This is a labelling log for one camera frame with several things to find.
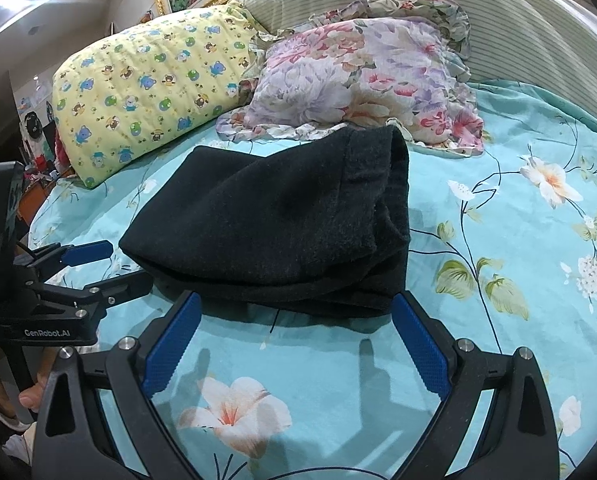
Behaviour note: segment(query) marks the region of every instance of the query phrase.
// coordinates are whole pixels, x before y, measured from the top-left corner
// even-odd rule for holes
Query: teal floral bedsheet
[[[411,151],[407,288],[454,336],[487,351],[535,352],[565,478],[597,439],[597,121],[537,87],[501,80],[473,87],[485,153]],[[221,141],[209,123],[96,189],[59,181],[33,222],[31,244],[108,239],[117,248],[195,146],[268,155],[297,143]],[[53,282],[82,287],[135,269],[117,249]],[[109,309],[97,348],[140,334],[171,304],[154,290]],[[102,399],[126,464],[142,470],[111,394]],[[340,322],[206,302],[172,381],[153,402],[207,480],[363,480],[394,473],[438,400],[389,316]],[[484,394],[453,470],[469,459],[488,402]]]

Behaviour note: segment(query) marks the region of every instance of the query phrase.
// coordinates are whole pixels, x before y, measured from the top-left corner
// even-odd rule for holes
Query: blue textured pad
[[[148,399],[165,390],[198,328],[200,316],[200,296],[194,292],[185,300],[147,356],[141,387]]]
[[[93,242],[91,244],[76,245],[69,248],[63,256],[61,263],[69,267],[76,267],[90,262],[97,262],[109,258],[114,253],[114,247],[107,240]]]
[[[445,400],[450,394],[448,363],[402,294],[392,300],[392,322],[415,362],[425,387]]]

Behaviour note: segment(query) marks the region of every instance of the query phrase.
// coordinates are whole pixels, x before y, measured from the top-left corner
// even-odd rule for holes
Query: striped fabric
[[[353,0],[238,0],[269,31]],[[560,0],[456,0],[472,27],[474,80],[546,88],[597,117],[597,35]]]

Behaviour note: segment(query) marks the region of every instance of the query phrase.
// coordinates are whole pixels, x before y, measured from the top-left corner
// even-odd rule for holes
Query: bed
[[[351,0],[238,1],[276,30]],[[454,336],[486,351],[534,351],[565,478],[597,441],[597,22],[564,0],[456,1],[472,23],[470,86],[486,150],[464,159],[412,150],[406,287]],[[34,219],[31,246],[108,239],[117,248],[137,211],[198,145],[269,155],[300,142],[227,142],[214,126],[141,157],[95,189],[60,180]],[[53,280],[80,288],[136,268],[117,249],[109,261]],[[110,309],[99,344],[83,351],[140,334],[173,299],[155,289]],[[226,438],[217,406],[229,401],[247,411],[261,395],[273,420],[248,442]],[[114,399],[103,392],[102,402],[126,464],[141,471]],[[338,322],[206,303],[172,381],[153,402],[203,478],[329,480],[389,478],[438,400],[389,316]],[[483,394],[452,470],[469,459],[488,402]],[[214,422],[191,427],[192,413]]]

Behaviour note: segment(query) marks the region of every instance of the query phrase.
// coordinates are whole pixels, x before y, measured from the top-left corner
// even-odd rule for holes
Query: yellow pillow
[[[54,74],[54,116],[85,185],[235,108],[257,29],[235,2],[182,10],[64,62]]]

